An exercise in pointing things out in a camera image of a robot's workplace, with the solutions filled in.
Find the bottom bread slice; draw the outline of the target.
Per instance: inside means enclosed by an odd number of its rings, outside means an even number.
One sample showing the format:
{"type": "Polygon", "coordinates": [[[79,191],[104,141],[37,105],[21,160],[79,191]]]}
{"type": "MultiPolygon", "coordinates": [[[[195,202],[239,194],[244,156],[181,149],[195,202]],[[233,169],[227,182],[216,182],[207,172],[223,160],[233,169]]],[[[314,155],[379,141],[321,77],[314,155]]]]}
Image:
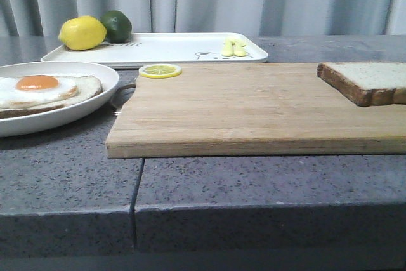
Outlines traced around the bottom bread slice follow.
{"type": "Polygon", "coordinates": [[[60,100],[57,102],[49,102],[42,105],[31,106],[22,109],[2,109],[1,108],[1,118],[12,118],[27,116],[31,114],[38,114],[41,112],[47,112],[51,110],[61,109],[77,103],[89,100],[90,98],[102,93],[102,83],[94,76],[55,76],[55,77],[69,77],[73,79],[77,86],[78,92],[75,96],[69,97],[65,100],[60,100]]]}

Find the white rectangular tray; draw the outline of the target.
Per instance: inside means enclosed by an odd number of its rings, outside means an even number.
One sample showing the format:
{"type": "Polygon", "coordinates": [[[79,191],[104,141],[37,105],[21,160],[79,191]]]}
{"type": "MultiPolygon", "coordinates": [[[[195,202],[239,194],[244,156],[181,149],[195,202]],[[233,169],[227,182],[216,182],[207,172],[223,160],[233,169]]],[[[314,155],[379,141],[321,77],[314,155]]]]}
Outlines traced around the white rectangular tray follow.
{"type": "Polygon", "coordinates": [[[85,51],[62,45],[44,55],[43,62],[93,62],[117,69],[130,69],[152,63],[184,62],[266,62],[268,53],[246,36],[232,32],[133,33],[126,43],[101,43],[85,51]],[[221,54],[226,38],[245,42],[245,57],[221,54]]]}

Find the white bread slice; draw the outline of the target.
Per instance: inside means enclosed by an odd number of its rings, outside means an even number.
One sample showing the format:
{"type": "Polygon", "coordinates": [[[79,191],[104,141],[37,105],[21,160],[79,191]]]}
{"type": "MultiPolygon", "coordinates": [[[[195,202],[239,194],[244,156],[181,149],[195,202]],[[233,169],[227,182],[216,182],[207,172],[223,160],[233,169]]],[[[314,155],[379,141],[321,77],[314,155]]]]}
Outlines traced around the white bread slice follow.
{"type": "Polygon", "coordinates": [[[359,107],[405,104],[402,62],[325,62],[317,76],[359,107]]]}

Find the yellow lemon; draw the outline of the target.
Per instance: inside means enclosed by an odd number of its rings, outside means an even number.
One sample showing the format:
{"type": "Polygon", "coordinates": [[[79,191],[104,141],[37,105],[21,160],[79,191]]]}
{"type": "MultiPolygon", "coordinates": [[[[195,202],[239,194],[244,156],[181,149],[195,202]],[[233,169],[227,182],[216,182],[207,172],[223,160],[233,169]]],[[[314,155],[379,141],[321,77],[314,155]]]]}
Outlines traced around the yellow lemon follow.
{"type": "Polygon", "coordinates": [[[95,17],[84,15],[67,20],[61,27],[59,40],[67,48],[84,51],[97,47],[107,35],[105,26],[95,17]]]}

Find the yellow-green toy piece right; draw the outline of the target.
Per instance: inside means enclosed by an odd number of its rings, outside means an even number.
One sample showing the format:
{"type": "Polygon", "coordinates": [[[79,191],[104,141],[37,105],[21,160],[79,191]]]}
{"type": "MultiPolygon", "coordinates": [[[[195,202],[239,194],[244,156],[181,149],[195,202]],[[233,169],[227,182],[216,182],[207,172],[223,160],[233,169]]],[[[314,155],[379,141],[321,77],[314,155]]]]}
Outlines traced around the yellow-green toy piece right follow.
{"type": "Polygon", "coordinates": [[[245,42],[241,39],[234,39],[233,40],[233,54],[237,57],[245,57],[247,55],[247,51],[245,50],[245,42]]]}

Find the white round plate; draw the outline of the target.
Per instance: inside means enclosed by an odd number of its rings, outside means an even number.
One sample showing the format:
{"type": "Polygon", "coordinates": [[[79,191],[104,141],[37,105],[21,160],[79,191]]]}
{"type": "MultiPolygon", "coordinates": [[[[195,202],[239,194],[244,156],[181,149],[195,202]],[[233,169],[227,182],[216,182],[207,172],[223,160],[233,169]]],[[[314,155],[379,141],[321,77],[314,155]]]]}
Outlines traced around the white round plate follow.
{"type": "Polygon", "coordinates": [[[29,62],[1,67],[1,136],[45,131],[99,109],[119,75],[86,62],[29,62]]]}

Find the fried egg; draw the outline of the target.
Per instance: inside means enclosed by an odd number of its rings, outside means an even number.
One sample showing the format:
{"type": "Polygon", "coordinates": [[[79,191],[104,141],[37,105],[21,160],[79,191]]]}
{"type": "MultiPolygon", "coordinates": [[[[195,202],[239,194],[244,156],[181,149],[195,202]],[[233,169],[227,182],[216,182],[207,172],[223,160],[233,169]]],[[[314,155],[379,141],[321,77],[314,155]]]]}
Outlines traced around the fried egg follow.
{"type": "Polygon", "coordinates": [[[75,96],[76,82],[69,77],[33,75],[1,78],[1,108],[22,109],[75,96]]]}

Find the yellow-green toy piece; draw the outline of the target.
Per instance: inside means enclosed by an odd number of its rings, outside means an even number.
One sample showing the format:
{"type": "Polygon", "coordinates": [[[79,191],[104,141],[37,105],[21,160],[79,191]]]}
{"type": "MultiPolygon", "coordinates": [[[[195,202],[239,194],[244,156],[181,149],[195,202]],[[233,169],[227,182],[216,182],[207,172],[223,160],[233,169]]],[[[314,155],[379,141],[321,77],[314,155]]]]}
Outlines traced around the yellow-green toy piece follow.
{"type": "Polygon", "coordinates": [[[221,54],[224,57],[231,57],[234,56],[234,48],[233,48],[233,41],[229,38],[226,38],[223,43],[223,48],[221,50],[221,54]]]}
{"type": "Polygon", "coordinates": [[[245,57],[247,55],[247,51],[245,50],[245,42],[241,39],[234,39],[233,40],[233,54],[237,57],[245,57]]]}

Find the green lime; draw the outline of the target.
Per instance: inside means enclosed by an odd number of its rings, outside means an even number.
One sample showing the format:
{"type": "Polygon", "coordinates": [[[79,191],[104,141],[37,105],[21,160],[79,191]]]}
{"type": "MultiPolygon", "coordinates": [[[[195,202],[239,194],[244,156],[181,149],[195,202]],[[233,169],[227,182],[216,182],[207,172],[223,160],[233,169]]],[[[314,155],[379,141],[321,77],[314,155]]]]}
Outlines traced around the green lime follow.
{"type": "Polygon", "coordinates": [[[108,11],[100,21],[107,30],[106,40],[110,43],[124,43],[131,36],[131,21],[121,11],[108,11]]]}

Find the yellow-green toy piece left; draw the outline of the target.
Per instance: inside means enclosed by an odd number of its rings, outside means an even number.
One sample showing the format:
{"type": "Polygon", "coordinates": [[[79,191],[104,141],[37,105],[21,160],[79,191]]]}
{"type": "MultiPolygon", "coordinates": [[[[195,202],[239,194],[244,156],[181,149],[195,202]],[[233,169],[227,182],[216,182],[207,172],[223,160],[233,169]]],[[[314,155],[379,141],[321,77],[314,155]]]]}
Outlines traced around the yellow-green toy piece left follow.
{"type": "Polygon", "coordinates": [[[234,56],[234,48],[233,48],[233,41],[229,38],[226,38],[223,43],[223,48],[221,50],[221,54],[224,57],[231,57],[234,56]]]}

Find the lemon slice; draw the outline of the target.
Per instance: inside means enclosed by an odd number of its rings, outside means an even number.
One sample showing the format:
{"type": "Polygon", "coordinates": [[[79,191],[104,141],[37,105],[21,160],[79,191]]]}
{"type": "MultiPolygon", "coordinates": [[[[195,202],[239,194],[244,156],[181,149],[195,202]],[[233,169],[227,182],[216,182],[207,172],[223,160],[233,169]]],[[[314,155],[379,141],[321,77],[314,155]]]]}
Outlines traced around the lemon slice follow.
{"type": "Polygon", "coordinates": [[[145,65],[138,69],[140,76],[152,79],[164,79],[178,76],[182,68],[173,64],[152,64],[145,65]]]}

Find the wooden cutting board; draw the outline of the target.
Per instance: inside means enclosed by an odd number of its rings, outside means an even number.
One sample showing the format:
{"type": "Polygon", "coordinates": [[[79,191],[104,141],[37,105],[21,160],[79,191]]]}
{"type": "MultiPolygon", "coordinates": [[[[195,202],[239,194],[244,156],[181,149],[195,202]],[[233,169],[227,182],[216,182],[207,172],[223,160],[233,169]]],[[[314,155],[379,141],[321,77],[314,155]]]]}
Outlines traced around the wooden cutting board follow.
{"type": "Polygon", "coordinates": [[[140,76],[106,139],[110,158],[402,154],[403,105],[358,107],[315,63],[184,64],[140,76]]]}

